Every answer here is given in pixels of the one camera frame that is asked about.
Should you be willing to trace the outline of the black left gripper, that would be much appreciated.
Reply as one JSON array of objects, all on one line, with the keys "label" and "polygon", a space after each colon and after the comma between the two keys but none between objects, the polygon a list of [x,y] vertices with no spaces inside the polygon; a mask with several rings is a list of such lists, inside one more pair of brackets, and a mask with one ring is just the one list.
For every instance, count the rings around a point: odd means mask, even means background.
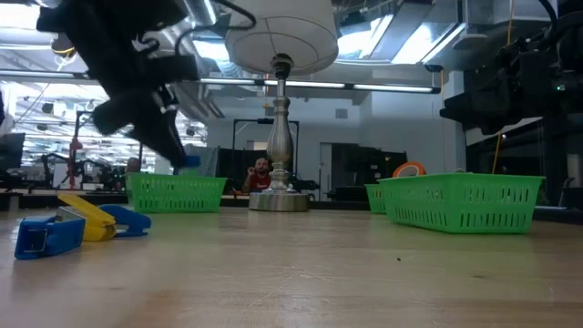
[{"label": "black left gripper", "polygon": [[185,167],[187,155],[176,128],[176,110],[161,113],[174,96],[166,85],[199,78],[193,56],[150,58],[133,41],[148,31],[171,26],[186,17],[176,1],[83,1],[63,3],[63,27],[85,61],[88,74],[104,88],[109,101],[94,111],[98,130],[109,135],[133,124],[129,135]]}]

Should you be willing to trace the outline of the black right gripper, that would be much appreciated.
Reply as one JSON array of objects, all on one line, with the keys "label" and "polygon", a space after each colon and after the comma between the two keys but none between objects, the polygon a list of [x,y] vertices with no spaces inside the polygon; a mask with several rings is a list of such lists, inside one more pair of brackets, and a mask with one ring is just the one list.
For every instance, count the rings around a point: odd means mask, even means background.
[{"label": "black right gripper", "polygon": [[[519,38],[496,56],[496,74],[479,89],[486,98],[486,112],[478,125],[485,135],[497,133],[523,118],[541,116],[542,97],[547,87],[547,60],[543,52],[530,48],[534,44],[530,38]],[[464,92],[450,97],[440,116],[471,123],[476,118],[473,94]]]}]

